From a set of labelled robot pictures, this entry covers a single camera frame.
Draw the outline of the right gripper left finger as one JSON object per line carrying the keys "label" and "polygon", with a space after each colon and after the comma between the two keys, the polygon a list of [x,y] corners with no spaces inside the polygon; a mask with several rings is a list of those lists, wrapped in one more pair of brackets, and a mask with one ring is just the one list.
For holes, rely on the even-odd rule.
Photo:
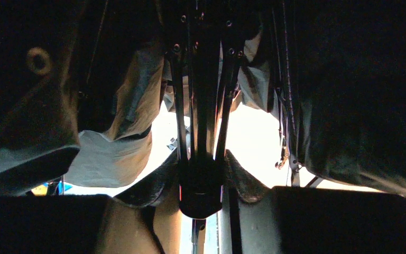
{"label": "right gripper left finger", "polygon": [[115,197],[34,196],[76,155],[57,151],[0,173],[0,253],[178,253],[177,156]]}

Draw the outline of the pink folding umbrella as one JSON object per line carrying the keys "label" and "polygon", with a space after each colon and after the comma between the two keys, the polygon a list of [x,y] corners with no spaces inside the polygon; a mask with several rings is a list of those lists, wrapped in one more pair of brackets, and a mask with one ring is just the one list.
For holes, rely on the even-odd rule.
{"label": "pink folding umbrella", "polygon": [[406,198],[406,1],[0,1],[0,173],[115,197],[177,156],[202,253],[226,151],[268,188]]}

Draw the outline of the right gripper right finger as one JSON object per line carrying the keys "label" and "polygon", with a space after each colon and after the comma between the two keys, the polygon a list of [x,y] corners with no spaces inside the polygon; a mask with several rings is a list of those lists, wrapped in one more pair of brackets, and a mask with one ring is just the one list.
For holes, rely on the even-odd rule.
{"label": "right gripper right finger", "polygon": [[221,253],[406,253],[406,198],[268,188],[226,151]]}

